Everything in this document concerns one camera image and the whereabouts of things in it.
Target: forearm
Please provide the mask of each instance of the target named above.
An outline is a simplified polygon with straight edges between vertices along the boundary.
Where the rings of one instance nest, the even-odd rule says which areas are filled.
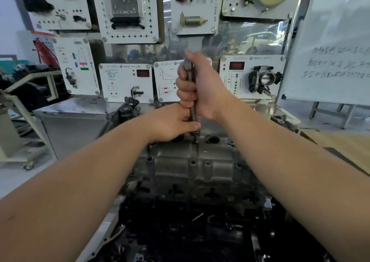
[[[147,143],[141,122],[120,125],[1,200],[4,261],[75,261]]]
[[[258,179],[338,261],[365,261],[369,179],[245,103],[229,105],[218,122]]]

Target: metal tool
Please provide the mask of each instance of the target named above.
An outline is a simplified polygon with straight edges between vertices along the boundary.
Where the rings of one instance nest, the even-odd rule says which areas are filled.
[[[192,62],[188,59],[184,60],[184,69],[188,75],[188,81],[195,82],[195,73],[194,73],[194,65]],[[190,115],[191,115],[191,120],[192,121],[197,121],[197,114],[195,113],[195,103],[194,105],[190,108]],[[193,143],[198,143],[198,135],[199,135],[199,130],[194,131],[190,133],[193,137]]]

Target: caster wheel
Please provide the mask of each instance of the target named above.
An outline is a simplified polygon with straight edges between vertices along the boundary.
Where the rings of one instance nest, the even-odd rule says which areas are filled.
[[[33,169],[33,164],[25,164],[23,165],[23,169],[26,171],[32,170]]]

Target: digital display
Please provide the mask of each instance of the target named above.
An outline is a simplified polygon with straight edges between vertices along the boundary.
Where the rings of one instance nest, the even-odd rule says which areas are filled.
[[[137,77],[150,77],[149,69],[137,69]]]
[[[230,62],[230,70],[244,70],[245,62]]]

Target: finger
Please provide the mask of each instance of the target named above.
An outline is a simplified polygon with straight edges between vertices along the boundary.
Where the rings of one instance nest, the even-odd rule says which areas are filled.
[[[195,91],[177,90],[177,96],[183,101],[195,101],[198,99],[198,94]]]
[[[176,79],[176,86],[182,91],[196,91],[197,87],[194,82],[184,81],[180,77]]]
[[[190,50],[185,50],[185,54],[187,56],[187,59],[190,60],[195,65],[195,68],[200,68],[202,65],[206,63],[209,64],[208,59],[202,53],[199,52],[193,53]]]
[[[180,105],[183,107],[183,108],[190,108],[194,105],[194,102],[193,101],[183,101],[181,100],[180,101]]]
[[[199,122],[181,122],[180,133],[191,133],[192,131],[197,131],[201,128]]]
[[[177,74],[184,81],[186,81],[188,79],[188,74],[186,73],[186,71],[184,69],[184,62],[182,62],[179,65],[179,68],[177,69]]]

